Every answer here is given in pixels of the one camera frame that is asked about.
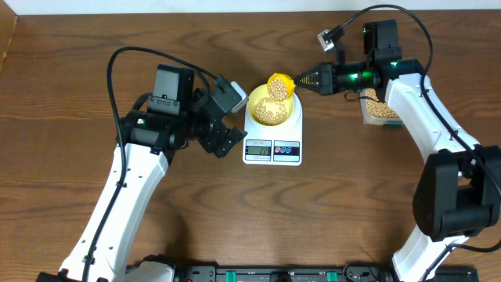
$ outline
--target yellow bowl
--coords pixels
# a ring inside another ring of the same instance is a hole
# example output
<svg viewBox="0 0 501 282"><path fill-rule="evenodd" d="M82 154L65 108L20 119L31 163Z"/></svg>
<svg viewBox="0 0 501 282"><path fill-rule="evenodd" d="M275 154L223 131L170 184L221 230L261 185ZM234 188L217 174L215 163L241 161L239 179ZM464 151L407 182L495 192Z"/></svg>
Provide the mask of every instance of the yellow bowl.
<svg viewBox="0 0 501 282"><path fill-rule="evenodd" d="M269 80L268 80L268 90L269 90L269 85L274 81L276 78L280 78L281 81L283 81L287 87L287 98L289 99L292 97L292 93L294 93L294 89L296 88L296 85L294 84L294 80L288 76L287 74L273 74Z"/></svg>
<svg viewBox="0 0 501 282"><path fill-rule="evenodd" d="M256 104L258 103L260 98L264 98L264 97L269 97L267 85L261 85L261 86L257 87L249 95L249 101L247 102L247 113L250 115L250 117L254 121L256 121L254 119L254 109L256 108ZM285 105L286 105L287 119L289 119L291 114L294 112L294 98L292 96L290 96L289 98L285 99L282 102L285 103ZM268 126L268 127L278 126L278 125L263 125L263 124L259 123L259 121L256 121L256 122L262 126Z"/></svg>

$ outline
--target wooden table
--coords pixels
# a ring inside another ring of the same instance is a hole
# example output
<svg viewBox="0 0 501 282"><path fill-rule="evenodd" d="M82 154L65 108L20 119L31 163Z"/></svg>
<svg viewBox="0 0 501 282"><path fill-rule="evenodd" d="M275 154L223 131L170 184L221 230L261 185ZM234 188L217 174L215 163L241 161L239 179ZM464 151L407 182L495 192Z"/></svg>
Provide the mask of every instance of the wooden table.
<svg viewBox="0 0 501 282"><path fill-rule="evenodd" d="M106 92L111 53L163 50L238 81L250 92L274 72L295 76L325 55L316 35L347 13L22 16L0 76L0 280L55 273L80 237L111 166L116 131ZM501 12L418 12L434 39L434 89L485 145L501 144ZM396 18L405 57L425 62L418 26L398 12L350 25L347 59L359 60L362 24ZM121 114L151 91L160 57L131 52L114 68ZM297 168L223 159L194 143L176 154L152 196L130 262L165 253L220 265L385 262L415 226L423 161L409 133L362 124L359 103L297 91L304 160ZM243 126L243 111L229 118ZM469 240L490 246L501 225ZM501 252L455 251L449 265L501 280Z"/></svg>

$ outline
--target clear container of beans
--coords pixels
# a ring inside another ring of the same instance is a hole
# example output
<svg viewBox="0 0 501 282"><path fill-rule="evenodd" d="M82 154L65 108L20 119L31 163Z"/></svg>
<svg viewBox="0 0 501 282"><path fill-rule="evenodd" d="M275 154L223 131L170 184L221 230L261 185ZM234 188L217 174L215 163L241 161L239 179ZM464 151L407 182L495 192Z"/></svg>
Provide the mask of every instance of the clear container of beans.
<svg viewBox="0 0 501 282"><path fill-rule="evenodd" d="M363 89L360 97L369 96L377 99L374 89ZM402 125L398 115L387 107L386 103L378 103L369 99L360 99L364 125Z"/></svg>

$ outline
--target wood grain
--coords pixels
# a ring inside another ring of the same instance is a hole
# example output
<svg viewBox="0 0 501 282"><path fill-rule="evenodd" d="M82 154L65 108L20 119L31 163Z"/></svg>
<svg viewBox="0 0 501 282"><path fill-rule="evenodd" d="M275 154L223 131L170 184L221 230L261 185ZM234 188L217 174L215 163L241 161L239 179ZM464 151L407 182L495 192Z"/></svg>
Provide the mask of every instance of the wood grain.
<svg viewBox="0 0 501 282"><path fill-rule="evenodd" d="M17 16L0 0L0 73L4 59L7 57L7 50L14 35L14 27L16 26Z"/></svg>
<svg viewBox="0 0 501 282"><path fill-rule="evenodd" d="M55 273L101 193L115 129L106 94L111 53L163 50L238 81L247 92L274 72L295 76L332 60L319 31L352 13L23 16L0 76L0 280ZM500 144L500 11L418 12L434 39L434 89L485 145ZM348 60L362 58L364 22L396 18L405 56L427 43L401 13L369 13L347 28ZM121 114L151 91L162 59L131 52L114 68ZM242 145L223 159L197 144L176 154L152 196L130 262L149 254L221 265L385 262L414 227L423 161L409 133L362 124L358 103L299 90L305 111L298 168L248 166ZM243 112L228 118L243 125ZM488 246L501 227L471 244ZM501 253L455 251L449 265L501 280Z"/></svg>

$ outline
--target green clip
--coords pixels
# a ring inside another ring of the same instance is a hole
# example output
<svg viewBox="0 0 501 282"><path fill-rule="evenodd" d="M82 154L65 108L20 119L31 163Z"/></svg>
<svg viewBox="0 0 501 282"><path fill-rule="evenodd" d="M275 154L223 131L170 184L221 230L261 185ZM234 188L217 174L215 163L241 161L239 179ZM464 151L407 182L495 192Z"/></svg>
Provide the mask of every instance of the green clip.
<svg viewBox="0 0 501 282"><path fill-rule="evenodd" d="M236 272L235 271L226 271L226 282L236 282Z"/></svg>
<svg viewBox="0 0 501 282"><path fill-rule="evenodd" d="M327 273L327 282L338 282L337 273L333 272L333 271L329 271Z"/></svg>

